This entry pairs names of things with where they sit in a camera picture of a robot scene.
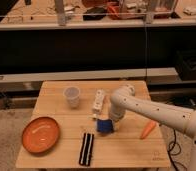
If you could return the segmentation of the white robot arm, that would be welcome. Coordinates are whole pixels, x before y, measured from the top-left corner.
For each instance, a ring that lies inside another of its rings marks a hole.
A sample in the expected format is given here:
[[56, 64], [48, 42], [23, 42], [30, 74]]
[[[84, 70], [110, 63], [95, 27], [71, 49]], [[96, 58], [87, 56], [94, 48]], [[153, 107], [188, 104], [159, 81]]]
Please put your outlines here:
[[114, 90], [110, 102], [109, 118], [113, 122], [120, 121], [126, 111], [132, 111], [190, 137], [193, 144], [188, 171], [196, 171], [196, 109], [136, 98], [132, 85], [123, 85]]

